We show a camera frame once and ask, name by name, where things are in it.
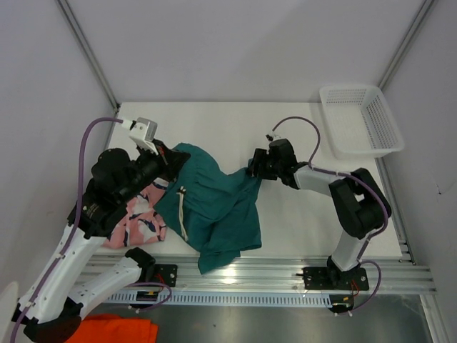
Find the pink patterned shorts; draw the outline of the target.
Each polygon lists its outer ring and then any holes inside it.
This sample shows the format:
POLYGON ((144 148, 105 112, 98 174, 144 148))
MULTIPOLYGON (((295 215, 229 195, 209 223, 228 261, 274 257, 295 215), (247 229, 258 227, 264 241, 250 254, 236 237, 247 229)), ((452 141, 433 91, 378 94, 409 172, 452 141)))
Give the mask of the pink patterned shorts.
POLYGON ((115 226, 102 247, 120 249, 164 241, 166 224, 154 206, 164 195, 168 184, 157 178, 129 201, 126 216, 115 226))

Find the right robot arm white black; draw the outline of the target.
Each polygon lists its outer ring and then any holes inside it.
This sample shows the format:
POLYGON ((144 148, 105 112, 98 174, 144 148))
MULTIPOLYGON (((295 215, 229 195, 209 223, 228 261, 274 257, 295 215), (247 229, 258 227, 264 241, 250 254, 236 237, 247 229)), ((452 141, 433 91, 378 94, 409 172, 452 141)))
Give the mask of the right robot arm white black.
POLYGON ((326 280, 342 288, 356 278, 361 257, 372 238, 388 226, 391 207, 369 170, 338 173, 297 161, 288 139, 272 141, 268 149, 256 149, 246 172, 251 177, 281 180, 296 190, 310 190, 333 201, 342 234, 326 262, 326 280))

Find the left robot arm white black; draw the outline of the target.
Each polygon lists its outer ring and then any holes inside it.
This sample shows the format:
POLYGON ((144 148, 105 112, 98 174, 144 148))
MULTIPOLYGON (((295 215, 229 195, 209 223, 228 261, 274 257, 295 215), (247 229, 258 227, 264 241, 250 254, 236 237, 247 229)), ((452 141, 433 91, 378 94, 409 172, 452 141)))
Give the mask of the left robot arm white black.
POLYGON ((129 286, 161 286, 154 280, 156 260, 138 247, 90 282, 75 285, 92 255, 126 216, 128 203, 156 179, 176 180, 190 158, 162 141, 153 144, 156 151, 139 148, 135 160, 121 148, 100 154, 86 190, 78 192, 53 257, 17 302, 12 342, 20 325, 32 342, 65 342, 88 313, 117 291, 129 286))

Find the teal green shorts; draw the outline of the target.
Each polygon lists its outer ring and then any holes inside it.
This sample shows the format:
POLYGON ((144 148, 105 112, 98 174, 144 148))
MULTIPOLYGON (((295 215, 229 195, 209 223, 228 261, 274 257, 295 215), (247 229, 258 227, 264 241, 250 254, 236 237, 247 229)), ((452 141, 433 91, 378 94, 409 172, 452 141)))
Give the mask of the teal green shorts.
POLYGON ((169 229, 199 253, 200 273, 232 263, 243 251, 261 248, 256 207, 261 180, 250 177, 244 168, 224 173, 198 146, 180 143, 174 149, 190 157, 154 209, 169 229))

